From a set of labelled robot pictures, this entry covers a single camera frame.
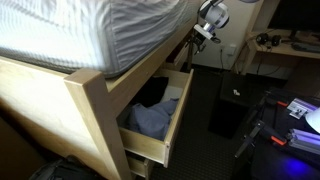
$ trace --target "floor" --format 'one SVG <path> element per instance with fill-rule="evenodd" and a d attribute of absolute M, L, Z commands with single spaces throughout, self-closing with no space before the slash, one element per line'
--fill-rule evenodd
<path fill-rule="evenodd" d="M 219 72 L 203 67 L 195 69 L 191 93 L 174 147 L 169 167 L 156 164 L 151 179 L 230 179 L 235 166 L 234 154 L 247 133 L 247 124 L 242 122 L 232 138 L 208 131 L 213 118 L 214 103 L 222 80 Z M 283 81 L 261 77 L 249 77 L 263 89 L 281 87 Z"/>

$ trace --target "white mattress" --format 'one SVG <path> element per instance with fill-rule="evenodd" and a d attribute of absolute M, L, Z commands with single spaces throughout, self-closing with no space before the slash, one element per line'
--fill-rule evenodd
<path fill-rule="evenodd" d="M 0 55 L 71 73 L 114 77 L 179 25 L 197 0 L 0 0 Z"/>

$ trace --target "white wall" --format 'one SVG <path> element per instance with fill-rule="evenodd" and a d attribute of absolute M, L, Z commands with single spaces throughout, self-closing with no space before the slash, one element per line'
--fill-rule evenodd
<path fill-rule="evenodd" d="M 216 35 L 221 39 L 221 44 L 206 40 L 207 47 L 202 53 L 194 56 L 193 64 L 221 68 L 220 46 L 235 44 L 237 46 L 235 55 L 229 57 L 223 54 L 222 56 L 224 68 L 230 69 L 240 51 L 255 4 L 243 3 L 238 0 L 225 0 L 223 3 L 228 6 L 230 20 L 223 29 L 216 30 Z"/>

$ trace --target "wooden bed frame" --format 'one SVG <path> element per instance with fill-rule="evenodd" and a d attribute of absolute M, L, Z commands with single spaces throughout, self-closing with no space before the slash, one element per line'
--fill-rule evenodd
<path fill-rule="evenodd" d="M 153 161 L 168 165 L 192 78 L 192 71 L 158 69 L 195 23 L 196 17 L 114 79 L 90 69 L 68 75 L 0 57 L 0 108 L 41 146 L 64 157 L 76 155 L 107 179 L 131 179 L 131 172 L 148 178 Z M 169 85 L 183 89 L 164 141 L 119 128 L 116 121 L 155 73 L 172 77 Z M 129 158 L 125 150 L 146 160 Z"/>

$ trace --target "bed post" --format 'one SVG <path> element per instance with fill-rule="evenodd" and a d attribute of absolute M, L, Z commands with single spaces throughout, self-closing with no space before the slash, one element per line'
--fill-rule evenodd
<path fill-rule="evenodd" d="M 102 73 L 81 69 L 66 77 L 65 84 L 111 177 L 131 179 L 116 117 Z"/>

